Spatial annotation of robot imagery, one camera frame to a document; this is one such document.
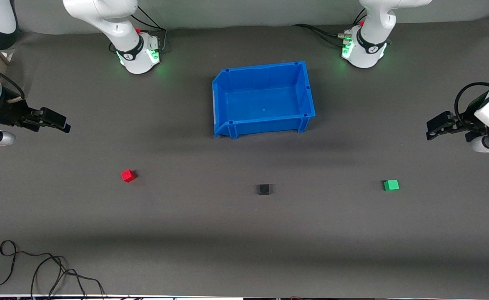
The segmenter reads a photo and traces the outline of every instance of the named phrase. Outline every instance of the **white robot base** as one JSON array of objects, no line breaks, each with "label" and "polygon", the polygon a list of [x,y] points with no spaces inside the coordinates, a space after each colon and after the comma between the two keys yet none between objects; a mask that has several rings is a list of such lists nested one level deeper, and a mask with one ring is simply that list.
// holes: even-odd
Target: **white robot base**
[{"label": "white robot base", "polygon": [[350,40],[346,40],[345,46],[341,57],[349,61],[353,66],[357,68],[370,68],[373,67],[378,60],[383,57],[387,43],[383,46],[372,46],[368,50],[361,44],[359,38],[357,38],[357,33],[361,29],[360,25],[353,26],[350,29],[345,30],[346,35],[351,35]]},{"label": "white robot base", "polygon": [[132,74],[148,72],[160,62],[159,40],[157,37],[145,32],[141,32],[139,36],[143,39],[143,42],[136,56],[117,51],[120,63]]}]

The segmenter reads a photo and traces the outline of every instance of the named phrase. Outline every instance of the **blue plastic bin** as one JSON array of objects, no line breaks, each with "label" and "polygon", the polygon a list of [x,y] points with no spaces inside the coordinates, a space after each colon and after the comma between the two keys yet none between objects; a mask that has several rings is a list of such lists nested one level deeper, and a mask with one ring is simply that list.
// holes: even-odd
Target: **blue plastic bin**
[{"label": "blue plastic bin", "polygon": [[222,70],[213,80],[214,136],[298,130],[315,116],[304,61]]}]

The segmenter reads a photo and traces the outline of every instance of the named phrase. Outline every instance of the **gray tabletop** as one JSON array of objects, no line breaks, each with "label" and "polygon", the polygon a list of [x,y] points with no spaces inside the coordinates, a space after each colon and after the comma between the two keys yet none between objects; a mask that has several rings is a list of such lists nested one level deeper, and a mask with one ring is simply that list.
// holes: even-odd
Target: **gray tabletop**
[{"label": "gray tabletop", "polygon": [[[464,85],[489,82],[489,19],[400,24],[370,70],[303,28],[168,39],[144,75],[103,34],[21,42],[10,75],[72,131],[10,129],[0,243],[64,255],[109,294],[489,299],[489,154],[425,137]],[[317,111],[305,133],[213,138],[221,69],[298,60]],[[383,191],[387,179],[401,190]],[[275,193],[256,195],[262,183]],[[28,293],[39,262],[20,257],[0,294]],[[9,267],[0,256],[0,282]],[[55,274],[45,267],[37,292]],[[70,279],[61,293],[79,292]]]}]

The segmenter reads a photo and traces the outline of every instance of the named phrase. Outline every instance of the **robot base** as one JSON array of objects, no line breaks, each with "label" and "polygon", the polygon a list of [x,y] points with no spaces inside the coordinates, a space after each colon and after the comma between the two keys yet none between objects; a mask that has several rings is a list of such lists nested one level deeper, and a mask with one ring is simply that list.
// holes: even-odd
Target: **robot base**
[{"label": "robot base", "polygon": [[120,63],[132,74],[143,74],[148,72],[160,61],[159,41],[156,36],[151,36],[145,32],[139,34],[144,40],[143,49],[134,60],[126,60],[121,57]]},{"label": "robot base", "polygon": [[[360,28],[361,26],[356,25],[351,29],[345,30],[344,33],[351,34],[353,37],[355,37],[357,35],[357,31]],[[343,54],[341,57],[349,61],[355,67],[366,69],[373,67],[378,62],[378,60],[383,57],[383,53],[386,47],[387,44],[376,51],[376,53],[368,54],[366,53],[365,48],[361,44],[359,44],[357,38],[352,38],[350,43],[343,48]]]}]

